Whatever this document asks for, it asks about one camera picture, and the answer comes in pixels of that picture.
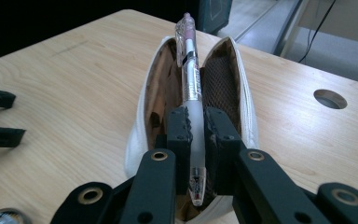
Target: pink pen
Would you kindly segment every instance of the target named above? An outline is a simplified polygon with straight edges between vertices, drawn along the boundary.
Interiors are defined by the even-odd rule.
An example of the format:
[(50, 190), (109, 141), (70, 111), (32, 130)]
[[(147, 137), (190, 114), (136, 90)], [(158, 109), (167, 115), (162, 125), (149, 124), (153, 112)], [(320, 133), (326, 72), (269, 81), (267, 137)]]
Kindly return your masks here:
[(205, 194), (205, 141), (196, 27), (189, 13), (176, 24), (177, 62), (182, 67), (183, 105), (187, 107), (191, 142), (189, 191), (193, 204), (201, 206)]

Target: hole in table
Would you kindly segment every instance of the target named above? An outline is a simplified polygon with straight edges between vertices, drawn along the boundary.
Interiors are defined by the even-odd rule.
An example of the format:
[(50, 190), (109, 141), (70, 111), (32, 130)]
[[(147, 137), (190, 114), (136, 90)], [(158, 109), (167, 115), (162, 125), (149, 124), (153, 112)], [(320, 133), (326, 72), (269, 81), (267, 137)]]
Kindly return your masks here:
[(313, 96), (319, 103), (332, 109), (343, 109), (348, 105), (345, 98), (334, 91), (317, 90)]

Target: pen clip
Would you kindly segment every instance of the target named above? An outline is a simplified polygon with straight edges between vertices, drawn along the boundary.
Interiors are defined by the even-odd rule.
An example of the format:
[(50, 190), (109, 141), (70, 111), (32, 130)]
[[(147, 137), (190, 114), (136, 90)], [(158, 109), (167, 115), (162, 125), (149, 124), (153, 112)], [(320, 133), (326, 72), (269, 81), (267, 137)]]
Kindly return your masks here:
[(176, 37), (176, 62), (178, 67), (182, 67), (182, 61), (185, 58), (185, 37), (184, 37), (184, 20), (179, 20), (175, 26), (175, 37)]

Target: black wire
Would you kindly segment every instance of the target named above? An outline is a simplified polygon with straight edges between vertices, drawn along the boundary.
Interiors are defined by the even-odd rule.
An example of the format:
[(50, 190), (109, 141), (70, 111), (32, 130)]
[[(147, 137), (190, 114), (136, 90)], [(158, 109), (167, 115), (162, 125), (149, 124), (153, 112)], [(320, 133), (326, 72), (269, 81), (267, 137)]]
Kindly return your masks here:
[[(318, 18), (318, 14), (319, 14), (319, 5), (321, 4), (321, 0), (318, 0), (318, 6), (316, 6), (316, 13), (315, 13), (315, 20), (316, 18)], [(312, 22), (312, 26), (310, 27), (309, 31), (308, 31), (308, 36), (307, 36), (307, 48), (310, 45), (310, 31), (312, 29), (312, 27), (315, 25), (315, 20), (313, 20)], [(304, 59), (304, 64), (307, 64), (307, 57)]]
[(324, 21), (327, 17), (327, 15), (330, 13), (331, 8), (333, 7), (333, 5), (336, 3), (336, 0), (333, 1), (333, 3), (331, 4), (330, 8), (327, 9), (326, 13), (324, 14), (324, 17), (322, 18), (321, 23), (319, 23), (318, 28), (316, 28), (315, 33), (313, 34), (312, 40), (310, 41), (310, 44), (307, 46), (307, 51), (305, 52), (305, 55), (298, 61), (298, 63), (301, 63), (308, 55), (308, 53), (310, 52), (310, 46), (312, 46), (313, 43), (313, 39), (315, 38), (315, 36), (318, 34), (319, 29), (321, 29), (321, 26), (324, 24)]

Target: wooden table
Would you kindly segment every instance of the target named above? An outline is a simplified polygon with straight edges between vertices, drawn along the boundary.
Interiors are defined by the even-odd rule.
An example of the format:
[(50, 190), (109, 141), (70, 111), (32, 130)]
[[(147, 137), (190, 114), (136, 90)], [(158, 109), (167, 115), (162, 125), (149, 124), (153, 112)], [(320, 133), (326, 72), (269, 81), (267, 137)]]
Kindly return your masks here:
[[(126, 177), (124, 149), (145, 72), (174, 24), (124, 10), (0, 58), (0, 90), (17, 95), (0, 127), (26, 129), (0, 148), (0, 208), (49, 223), (73, 189), (115, 187)], [(200, 63), (219, 38), (197, 33)], [(358, 188), (358, 82), (240, 46), (253, 92), (260, 146), (296, 183)], [(326, 89), (348, 106), (331, 109)], [(214, 223), (235, 223), (230, 213)]]

